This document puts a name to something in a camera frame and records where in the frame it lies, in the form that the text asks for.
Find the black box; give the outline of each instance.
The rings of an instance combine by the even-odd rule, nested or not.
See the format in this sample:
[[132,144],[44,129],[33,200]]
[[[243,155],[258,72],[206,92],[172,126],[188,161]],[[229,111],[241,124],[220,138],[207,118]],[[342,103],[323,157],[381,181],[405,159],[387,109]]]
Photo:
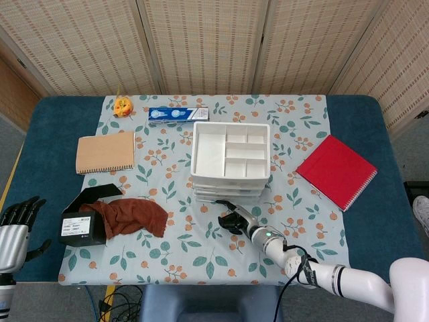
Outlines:
[[79,208],[84,203],[117,195],[122,195],[122,192],[113,183],[82,190],[62,213],[60,243],[73,247],[105,244],[106,232],[101,214],[97,211],[79,212]]

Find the red notebook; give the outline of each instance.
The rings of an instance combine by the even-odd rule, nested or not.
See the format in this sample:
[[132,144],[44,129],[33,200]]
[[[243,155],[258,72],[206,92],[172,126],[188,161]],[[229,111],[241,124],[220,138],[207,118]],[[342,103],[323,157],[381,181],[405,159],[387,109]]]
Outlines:
[[346,211],[377,169],[340,140],[328,136],[296,172]]

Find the floral tablecloth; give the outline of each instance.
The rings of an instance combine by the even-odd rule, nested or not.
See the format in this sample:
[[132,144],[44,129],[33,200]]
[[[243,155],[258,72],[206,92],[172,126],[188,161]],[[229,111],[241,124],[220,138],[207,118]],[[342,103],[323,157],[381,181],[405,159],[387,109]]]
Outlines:
[[261,225],[283,232],[320,262],[349,265],[343,214],[295,172],[330,133],[322,95],[132,96],[131,116],[113,117],[103,103],[97,135],[135,131],[135,168],[85,176],[82,188],[115,183],[123,198],[157,202],[168,212],[164,238],[142,229],[105,246],[67,247],[61,284],[283,284],[284,271],[244,235],[218,225],[225,206],[197,202],[192,192],[190,124],[150,125],[149,107],[208,107],[210,121],[268,123],[271,176],[257,205],[244,205]]

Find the blue and white box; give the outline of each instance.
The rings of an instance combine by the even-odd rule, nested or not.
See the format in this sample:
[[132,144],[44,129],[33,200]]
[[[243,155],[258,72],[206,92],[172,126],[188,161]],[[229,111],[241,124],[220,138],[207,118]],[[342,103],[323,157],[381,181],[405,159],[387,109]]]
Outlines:
[[150,107],[149,123],[208,121],[208,107]]

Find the blue table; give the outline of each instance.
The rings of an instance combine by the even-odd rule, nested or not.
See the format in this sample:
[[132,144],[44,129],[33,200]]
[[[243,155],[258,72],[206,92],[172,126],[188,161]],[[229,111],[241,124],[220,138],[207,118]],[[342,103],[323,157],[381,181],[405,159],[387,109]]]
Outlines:
[[[29,248],[39,247],[47,238],[53,242],[43,256],[16,274],[18,281],[57,281],[65,247],[58,243],[61,212],[80,192],[83,181],[74,169],[78,138],[95,134],[103,99],[48,97],[35,108],[5,206],[34,195],[47,199]],[[368,96],[328,96],[326,100],[331,134],[379,169],[344,216],[350,264],[388,280],[394,260],[423,258],[423,253],[381,108]]]

